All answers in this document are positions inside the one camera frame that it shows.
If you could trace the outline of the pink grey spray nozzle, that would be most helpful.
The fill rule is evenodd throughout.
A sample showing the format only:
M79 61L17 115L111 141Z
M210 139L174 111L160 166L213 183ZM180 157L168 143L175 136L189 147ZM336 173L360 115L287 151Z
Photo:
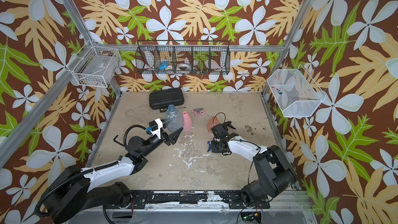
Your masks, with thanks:
M203 108L195 108L192 110L192 113L197 117L198 115L204 115L204 109Z

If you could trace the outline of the pink spray bottle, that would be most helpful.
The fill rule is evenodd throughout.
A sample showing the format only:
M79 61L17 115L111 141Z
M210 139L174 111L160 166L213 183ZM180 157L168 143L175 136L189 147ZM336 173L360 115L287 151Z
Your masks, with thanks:
M192 123L192 118L190 117L189 113L184 111L182 113L183 115L183 120L184 120L184 125L183 125L183 130L184 131L190 131L192 129L193 123Z

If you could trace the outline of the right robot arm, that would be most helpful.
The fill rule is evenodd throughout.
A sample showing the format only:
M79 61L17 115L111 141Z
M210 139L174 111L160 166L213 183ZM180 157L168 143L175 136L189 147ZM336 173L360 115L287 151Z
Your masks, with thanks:
M297 181L291 163L278 146L266 147L246 141L236 133L228 133L229 128L233 128L230 121L211 128L214 137L210 150L224 156L238 154L249 160L258 179L242 188L242 202L247 207L261 204L269 208L269 198L277 197Z

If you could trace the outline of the orange translucent spray bottle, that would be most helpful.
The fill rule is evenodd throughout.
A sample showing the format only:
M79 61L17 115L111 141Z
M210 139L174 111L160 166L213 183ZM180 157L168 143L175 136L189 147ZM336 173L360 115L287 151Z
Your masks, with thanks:
M211 117L211 118L209 119L209 121L207 122L207 124L206 124L207 131L208 131L209 133L212 133L212 130L211 130L211 129L212 129L214 126L218 125L218 124L220 124L220 121L218 120L218 118L217 118L216 116Z

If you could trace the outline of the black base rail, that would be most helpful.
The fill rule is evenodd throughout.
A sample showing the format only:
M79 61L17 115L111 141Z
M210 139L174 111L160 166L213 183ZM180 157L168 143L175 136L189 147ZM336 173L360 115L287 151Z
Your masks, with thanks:
M144 209L150 204L171 204L178 205L209 205L216 204L229 209L240 209L245 206L262 207L269 209L269 199L261 196L256 199L249 199L240 190L215 190L215 191L153 191L153 190L132 190L131 199L136 209Z

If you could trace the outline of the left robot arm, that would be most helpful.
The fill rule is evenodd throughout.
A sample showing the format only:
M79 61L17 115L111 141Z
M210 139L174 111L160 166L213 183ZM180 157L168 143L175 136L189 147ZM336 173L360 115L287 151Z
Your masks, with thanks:
M68 167L43 193L34 214L51 217L55 224L62 224L85 209L101 205L129 206L131 190L124 183L111 186L105 183L141 171L148 162L146 157L161 144L176 144L183 128L167 134L164 125L164 120L156 119L149 122L147 128L130 126L121 143L127 154L116 161L90 168Z

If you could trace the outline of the white tape roll in basket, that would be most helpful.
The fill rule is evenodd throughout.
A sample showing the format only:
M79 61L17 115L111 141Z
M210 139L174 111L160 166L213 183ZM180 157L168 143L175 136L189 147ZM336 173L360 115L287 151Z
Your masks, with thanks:
M191 66L185 63L180 63L176 66L176 69L178 71L190 71L191 70Z

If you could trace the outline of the blue round item in basket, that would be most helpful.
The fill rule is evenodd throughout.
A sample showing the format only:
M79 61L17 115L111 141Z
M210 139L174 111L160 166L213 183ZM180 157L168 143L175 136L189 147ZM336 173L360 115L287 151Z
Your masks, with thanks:
M165 70L165 69L167 69L168 66L169 66L169 62L163 61L160 63L159 70Z

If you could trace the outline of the black plastic case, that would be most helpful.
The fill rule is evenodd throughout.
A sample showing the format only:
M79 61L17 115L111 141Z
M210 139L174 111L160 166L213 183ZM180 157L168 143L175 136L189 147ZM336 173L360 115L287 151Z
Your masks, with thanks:
M184 104L183 92L179 88L154 91L149 94L149 106L153 110L168 108L169 105Z

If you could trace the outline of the clear blue spray bottle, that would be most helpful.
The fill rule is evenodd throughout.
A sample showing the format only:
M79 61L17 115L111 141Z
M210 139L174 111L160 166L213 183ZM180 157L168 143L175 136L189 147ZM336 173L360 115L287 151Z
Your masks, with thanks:
M170 132L183 128L184 119L182 112L174 105L169 105L165 114L165 126Z

